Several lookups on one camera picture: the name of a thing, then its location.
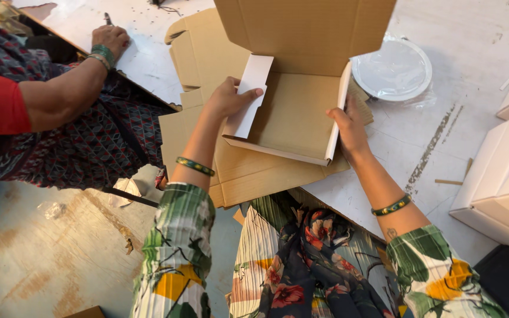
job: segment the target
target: floor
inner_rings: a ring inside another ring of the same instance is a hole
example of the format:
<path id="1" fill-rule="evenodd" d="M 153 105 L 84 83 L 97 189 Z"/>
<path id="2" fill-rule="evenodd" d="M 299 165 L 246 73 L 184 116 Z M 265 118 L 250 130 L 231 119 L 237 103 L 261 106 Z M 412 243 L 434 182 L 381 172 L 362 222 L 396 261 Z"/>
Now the floor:
<path id="1" fill-rule="evenodd" d="M 155 174 L 155 167 L 145 166 L 134 180 L 145 198 L 158 201 Z M 45 201 L 66 210 L 46 219 L 37 209 Z M 231 291 L 242 229 L 232 218 L 236 210 L 217 209 L 211 234 L 207 292 L 216 318 L 229 316 L 224 295 Z M 127 317 L 143 257 L 139 245 L 154 213 L 138 203 L 112 208 L 108 195 L 95 190 L 0 182 L 0 317 L 64 317 L 95 305 L 108 318 Z M 135 246 L 130 255 L 126 238 Z"/>

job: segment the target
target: woman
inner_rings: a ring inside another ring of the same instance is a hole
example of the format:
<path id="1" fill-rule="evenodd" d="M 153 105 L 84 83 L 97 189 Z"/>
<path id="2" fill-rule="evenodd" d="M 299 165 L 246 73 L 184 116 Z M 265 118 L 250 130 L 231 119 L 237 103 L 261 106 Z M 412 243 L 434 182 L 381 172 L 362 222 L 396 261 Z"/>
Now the woman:
<path id="1" fill-rule="evenodd" d="M 222 121 L 255 96 L 237 95 L 238 83 L 228 78 L 205 104 L 180 157 L 182 164 L 175 168 L 167 185 L 154 228 L 144 242 L 145 261 L 142 275 L 136 279 L 133 317 L 210 316 L 205 292 L 211 265 L 209 236 L 215 217 L 207 192 L 210 167 Z M 259 96 L 262 90 L 255 93 Z M 414 316 L 506 317 L 499 305 L 482 295 L 478 274 L 456 256 L 441 232 L 372 155 L 357 107 L 350 98 L 347 104 L 347 113 L 336 108 L 327 115 L 339 125 L 343 154 L 356 171 L 374 214 L 379 215 L 401 296 Z M 236 290 L 236 284 L 245 284 L 240 282 L 244 277 L 234 279 L 232 297 L 243 297 L 244 301 L 231 306 L 232 317 L 397 315 L 338 252 L 350 240 L 345 220 L 326 209 L 301 208 L 284 192 L 252 201 L 249 213 L 254 210 L 277 231 L 268 235 L 260 227 L 257 235 L 246 241 L 252 242 L 253 254 L 275 255 L 272 263 L 251 259 L 256 261 L 247 264 L 266 268 L 261 277 L 249 283 L 253 289 Z M 286 212 L 289 220 L 281 220 Z M 275 241 L 272 251 L 260 250 L 262 244 L 257 241 L 262 239 Z"/>
<path id="2" fill-rule="evenodd" d="M 129 40 L 101 26 L 90 58 L 71 68 L 0 29 L 0 180 L 100 188 L 162 166 L 158 116 L 172 111 L 112 96 L 108 72 Z"/>

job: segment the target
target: bangle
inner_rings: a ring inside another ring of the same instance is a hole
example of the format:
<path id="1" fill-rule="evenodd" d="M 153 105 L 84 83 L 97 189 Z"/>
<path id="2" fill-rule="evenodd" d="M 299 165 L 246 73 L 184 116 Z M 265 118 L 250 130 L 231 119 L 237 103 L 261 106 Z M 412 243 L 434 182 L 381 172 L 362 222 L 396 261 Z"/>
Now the bangle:
<path id="1" fill-rule="evenodd" d="M 88 55 L 88 58 L 94 58 L 98 61 L 100 61 L 103 66 L 105 67 L 105 69 L 108 71 L 111 71 L 111 67 L 109 66 L 109 63 L 107 61 L 105 61 L 104 57 L 101 56 L 101 55 L 98 55 L 98 54 L 92 54 L 92 55 Z"/>
<path id="2" fill-rule="evenodd" d="M 209 169 L 208 167 L 201 165 L 199 163 L 196 163 L 195 161 L 191 161 L 190 159 L 186 159 L 184 157 L 176 158 L 176 162 L 180 163 L 181 165 L 184 165 L 188 168 L 192 168 L 193 170 L 197 170 L 203 174 L 209 175 L 211 177 L 213 177 L 216 174 L 215 171 Z"/>
<path id="3" fill-rule="evenodd" d="M 391 206 L 387 206 L 380 210 L 371 209 L 371 212 L 375 216 L 384 216 L 388 213 L 392 213 L 392 212 L 400 210 L 404 206 L 407 206 L 408 203 L 410 203 L 411 201 L 412 201 L 412 196 L 406 193 L 403 198 L 401 198 L 398 202 L 392 204 Z"/>
<path id="4" fill-rule="evenodd" d="M 105 58 L 105 60 L 107 60 L 107 62 L 109 63 L 110 67 L 115 66 L 115 57 L 113 56 L 113 53 L 111 52 L 111 50 L 109 48 L 107 48 L 105 45 L 95 44 L 92 47 L 92 54 L 99 54 L 99 55 L 103 56 Z"/>

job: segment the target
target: worktable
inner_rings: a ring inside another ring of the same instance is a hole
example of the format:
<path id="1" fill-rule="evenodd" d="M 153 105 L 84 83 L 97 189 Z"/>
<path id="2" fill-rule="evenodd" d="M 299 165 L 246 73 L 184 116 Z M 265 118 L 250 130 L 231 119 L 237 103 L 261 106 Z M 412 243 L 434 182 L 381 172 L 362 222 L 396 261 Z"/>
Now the worktable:
<path id="1" fill-rule="evenodd" d="M 14 0 L 17 7 L 50 0 Z M 133 45 L 118 69 L 167 103 L 179 104 L 181 86 L 164 44 L 167 28 L 180 16 L 146 0 L 53 0 L 54 9 L 38 19 L 54 32 L 88 51 L 91 32 L 108 12 L 127 29 Z M 181 16 L 213 7 L 212 0 L 168 0 L 164 6 Z M 424 107 L 370 101 L 374 122 L 366 127 L 374 155 L 434 224 L 458 254 L 478 261 L 497 243 L 449 216 L 462 181 L 509 86 L 509 0 L 399 0 L 388 31 L 421 47 L 433 65 L 432 90 L 437 100 Z M 382 237 L 354 170 L 303 186 L 311 195 L 356 224 Z"/>

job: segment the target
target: floral scarf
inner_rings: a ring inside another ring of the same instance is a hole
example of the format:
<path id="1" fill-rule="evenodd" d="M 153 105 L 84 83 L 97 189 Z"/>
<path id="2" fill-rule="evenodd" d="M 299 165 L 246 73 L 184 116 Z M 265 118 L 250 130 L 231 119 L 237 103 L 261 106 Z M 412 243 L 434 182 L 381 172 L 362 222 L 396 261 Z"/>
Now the floral scarf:
<path id="1" fill-rule="evenodd" d="M 312 313 L 312 301 L 321 294 L 335 318 L 394 318 L 363 275 L 335 253 L 348 245 L 349 228 L 347 220 L 329 209 L 299 209 L 297 220 L 280 230 L 258 317 L 320 316 Z"/>

